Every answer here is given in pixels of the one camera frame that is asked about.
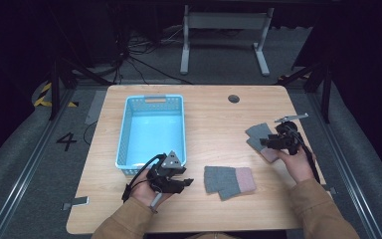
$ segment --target wooden table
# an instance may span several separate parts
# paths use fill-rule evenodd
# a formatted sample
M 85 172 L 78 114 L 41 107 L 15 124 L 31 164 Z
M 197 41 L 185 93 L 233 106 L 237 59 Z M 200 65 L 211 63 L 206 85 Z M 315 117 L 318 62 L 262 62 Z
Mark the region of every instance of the wooden table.
M 247 143 L 245 130 L 296 115 L 287 90 L 279 86 L 113 86 L 107 95 L 76 197 L 90 204 L 73 207 L 67 230 L 93 233 L 121 204 L 130 176 L 115 167 L 125 99 L 132 95 L 179 94 L 184 98 L 187 170 L 191 186 L 159 208 L 148 232 L 274 230 L 300 227 L 288 200 L 294 181 L 281 160 L 267 163 Z M 236 104 L 228 101 L 236 95 Z M 298 120 L 299 131 L 305 134 Z M 221 201 L 204 188 L 204 166 L 250 167 L 257 189 Z

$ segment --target hazard tape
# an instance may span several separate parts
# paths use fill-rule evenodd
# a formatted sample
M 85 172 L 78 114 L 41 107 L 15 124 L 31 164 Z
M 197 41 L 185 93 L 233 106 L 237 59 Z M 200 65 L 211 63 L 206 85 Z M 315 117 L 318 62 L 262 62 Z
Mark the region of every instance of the hazard tape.
M 52 106 L 52 102 L 45 102 L 45 96 L 48 93 L 48 91 L 51 89 L 51 87 L 52 87 L 51 82 L 47 82 L 45 84 L 39 96 L 37 97 L 36 101 L 34 102 L 35 107 L 51 107 Z M 79 102 L 68 103 L 68 107 L 78 107 L 79 105 L 80 105 Z

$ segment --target basket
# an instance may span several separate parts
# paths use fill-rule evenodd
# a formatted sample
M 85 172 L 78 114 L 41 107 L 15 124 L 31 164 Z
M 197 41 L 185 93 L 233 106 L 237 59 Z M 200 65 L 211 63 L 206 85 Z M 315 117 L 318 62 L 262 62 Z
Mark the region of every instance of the basket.
M 125 175 L 135 175 L 156 154 L 172 150 L 184 166 L 185 144 L 182 96 L 130 96 L 126 99 L 115 163 Z

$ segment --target person's right hand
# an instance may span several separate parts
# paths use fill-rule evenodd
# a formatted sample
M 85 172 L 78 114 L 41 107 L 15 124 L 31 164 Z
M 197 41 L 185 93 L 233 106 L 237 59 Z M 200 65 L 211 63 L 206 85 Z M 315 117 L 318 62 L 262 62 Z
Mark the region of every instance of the person's right hand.
M 281 150 L 277 150 L 277 152 L 278 157 L 285 163 L 287 172 L 296 183 L 314 178 L 314 174 L 312 173 L 308 158 L 302 146 L 298 148 L 298 152 L 295 155 L 289 155 Z M 312 159 L 316 161 L 314 153 L 312 154 Z

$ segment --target human arm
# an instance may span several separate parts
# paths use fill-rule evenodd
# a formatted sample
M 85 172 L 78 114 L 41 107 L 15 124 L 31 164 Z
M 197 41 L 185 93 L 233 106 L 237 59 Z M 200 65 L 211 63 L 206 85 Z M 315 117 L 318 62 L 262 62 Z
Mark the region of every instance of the human arm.
M 148 170 L 143 171 L 135 180 L 128 200 L 123 203 L 93 234 L 93 239 L 98 238 L 125 238 L 141 239 L 150 225 L 153 212 L 149 208 L 150 203 L 156 197 L 146 181 L 145 175 Z M 172 194 L 163 194 L 154 209 L 169 198 Z
M 296 155 L 277 151 L 296 186 L 290 190 L 292 209 L 302 223 L 305 238 L 359 238 L 336 204 L 318 184 L 302 148 Z

